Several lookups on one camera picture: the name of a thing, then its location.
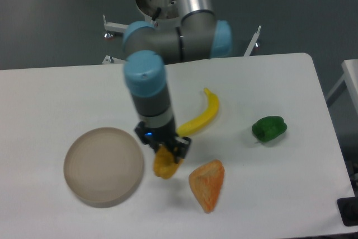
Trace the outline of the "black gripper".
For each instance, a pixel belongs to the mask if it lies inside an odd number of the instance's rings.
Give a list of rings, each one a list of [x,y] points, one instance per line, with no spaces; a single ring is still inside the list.
[[[157,128],[148,127],[144,121],[140,121],[134,131],[141,143],[150,146],[155,152],[160,145],[166,146],[173,155],[174,163],[179,163],[186,157],[192,140],[189,137],[179,137],[175,127],[175,121],[169,121]]]

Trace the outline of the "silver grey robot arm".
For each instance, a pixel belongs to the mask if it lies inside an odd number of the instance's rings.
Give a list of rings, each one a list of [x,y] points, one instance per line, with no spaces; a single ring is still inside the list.
[[[166,64],[221,58],[230,54],[232,31],[218,20],[210,0],[137,0],[152,9],[151,22],[131,23],[123,34],[124,78],[139,116],[135,132],[175,163],[186,157],[191,139],[176,130]]]

